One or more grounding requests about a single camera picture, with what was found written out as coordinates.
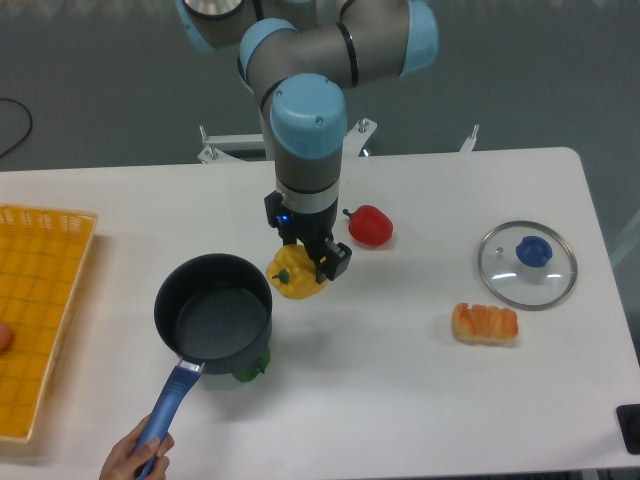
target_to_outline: human hand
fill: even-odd
[[[169,467],[169,459],[165,457],[165,454],[175,444],[171,434],[167,433],[162,444],[160,444],[160,440],[154,438],[138,450],[135,450],[136,443],[148,421],[149,416],[146,416],[131,433],[114,445],[107,460],[104,462],[99,480],[134,480],[136,470],[147,463],[154,455],[157,460],[147,478],[149,480],[164,480],[167,478],[166,471],[167,467]]]

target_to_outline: black cable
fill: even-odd
[[[22,107],[22,109],[27,113],[27,115],[29,116],[29,128],[27,128],[27,131],[24,133],[24,135],[22,135],[22,137],[20,138],[20,140],[18,140],[16,143],[14,143],[12,146],[10,146],[9,148],[7,148],[4,152],[0,153],[0,158],[4,157],[5,155],[7,155],[8,153],[10,153],[11,151],[13,151],[14,149],[16,149],[18,146],[20,146],[20,144],[22,142],[24,142],[27,137],[29,136],[29,134],[31,133],[31,130],[33,129],[33,117],[31,116],[31,112],[29,111],[29,109],[27,108],[27,106],[22,103],[19,102],[18,100],[14,100],[13,98],[5,98],[5,97],[0,97],[0,102],[9,102],[9,103],[15,103],[16,105]]]
[[[264,20],[264,10],[262,9],[261,0],[253,0],[253,9],[256,11],[256,20]]]

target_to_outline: yellow plastic basket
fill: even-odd
[[[0,440],[26,443],[53,370],[95,213],[0,205]]]

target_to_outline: gray floor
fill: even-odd
[[[0,0],[0,97],[34,118],[0,170],[191,163],[199,123],[210,134],[258,133],[237,51],[195,51],[173,3]],[[379,123],[380,155],[455,151],[475,123],[479,150],[571,147],[611,246],[640,208],[640,1],[430,4],[441,29],[435,65],[348,92],[350,123]],[[0,151],[25,125],[0,103]],[[640,351],[640,248],[615,274]]]

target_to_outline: finger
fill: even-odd
[[[176,442],[171,436],[171,434],[167,433],[167,436],[164,437],[164,440],[162,441],[162,443],[160,444],[160,447],[158,448],[158,451],[156,452],[156,457],[158,458],[164,457],[167,454],[167,452],[173,448],[175,444]]]
[[[140,465],[144,465],[145,463],[147,463],[147,460],[153,457],[159,446],[160,440],[157,437],[152,438],[138,450],[133,452],[133,454],[127,459],[127,461],[120,465],[118,469],[122,473],[124,473],[126,478],[129,478],[127,477],[127,475],[133,475],[133,473]]]
[[[136,425],[136,427],[131,430],[126,437],[123,438],[123,440],[125,439],[130,439],[133,438],[135,440],[138,439],[138,437],[140,435],[142,435],[142,432],[144,430],[144,427],[147,426],[147,422],[149,421],[149,417],[151,416],[151,414],[147,415],[146,417],[144,417],[142,420],[140,420],[140,423],[138,423],[138,425]]]
[[[153,465],[151,475],[147,478],[149,478],[149,480],[162,480],[166,478],[167,468],[169,468],[169,459],[167,457],[160,457]]]

